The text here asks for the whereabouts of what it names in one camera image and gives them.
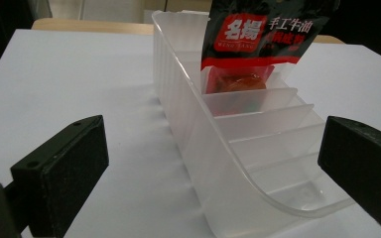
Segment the snack package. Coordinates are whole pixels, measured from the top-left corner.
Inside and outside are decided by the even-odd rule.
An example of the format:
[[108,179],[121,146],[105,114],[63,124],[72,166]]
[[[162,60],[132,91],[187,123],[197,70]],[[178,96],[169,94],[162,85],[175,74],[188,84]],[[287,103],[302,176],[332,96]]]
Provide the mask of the snack package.
[[202,93],[265,89],[273,72],[299,61],[338,4],[213,0],[202,47]]

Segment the plastic organizer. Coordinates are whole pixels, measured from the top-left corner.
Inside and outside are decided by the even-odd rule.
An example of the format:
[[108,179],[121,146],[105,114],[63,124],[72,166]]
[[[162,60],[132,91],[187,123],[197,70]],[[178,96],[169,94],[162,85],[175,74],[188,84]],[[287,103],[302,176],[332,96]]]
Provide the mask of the plastic organizer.
[[201,94],[207,15],[153,20],[156,93],[217,237],[265,237],[353,203],[318,166],[324,121],[284,75],[264,90]]

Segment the beige wall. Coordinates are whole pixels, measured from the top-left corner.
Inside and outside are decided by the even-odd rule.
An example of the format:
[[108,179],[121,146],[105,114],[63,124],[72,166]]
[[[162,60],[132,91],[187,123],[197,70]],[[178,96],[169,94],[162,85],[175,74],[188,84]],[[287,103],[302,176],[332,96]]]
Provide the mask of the beige wall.
[[[163,10],[166,0],[145,0],[146,10]],[[209,12],[211,0],[168,0],[167,10],[179,12],[182,10]]]

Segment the red label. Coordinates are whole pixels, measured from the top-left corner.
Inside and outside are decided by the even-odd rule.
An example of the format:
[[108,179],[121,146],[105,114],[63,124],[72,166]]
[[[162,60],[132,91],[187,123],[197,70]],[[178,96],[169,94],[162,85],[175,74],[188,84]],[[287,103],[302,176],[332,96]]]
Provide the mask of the red label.
[[215,39],[218,52],[254,52],[267,24],[266,16],[254,14],[232,14],[225,18]]

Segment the white table surface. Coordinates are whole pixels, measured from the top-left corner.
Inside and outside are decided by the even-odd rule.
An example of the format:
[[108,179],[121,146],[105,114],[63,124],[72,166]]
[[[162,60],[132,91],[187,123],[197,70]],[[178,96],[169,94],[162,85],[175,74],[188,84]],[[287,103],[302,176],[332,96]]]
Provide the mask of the white table surface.
[[[110,165],[65,237],[214,237],[154,92],[152,50],[152,36],[18,30],[0,61],[3,185],[12,180],[12,165],[62,128],[104,117]],[[363,47],[315,44],[288,83],[324,118],[347,115],[381,129],[376,74],[381,75],[381,58]],[[339,80],[338,87],[327,82],[330,88],[319,90],[325,84],[320,77]],[[369,83],[380,85],[373,86],[377,95],[362,94]],[[358,89],[355,96],[344,94],[347,85]],[[368,104],[364,98],[380,101]],[[28,229],[23,237],[31,237]],[[352,205],[273,237],[376,238],[381,227]]]

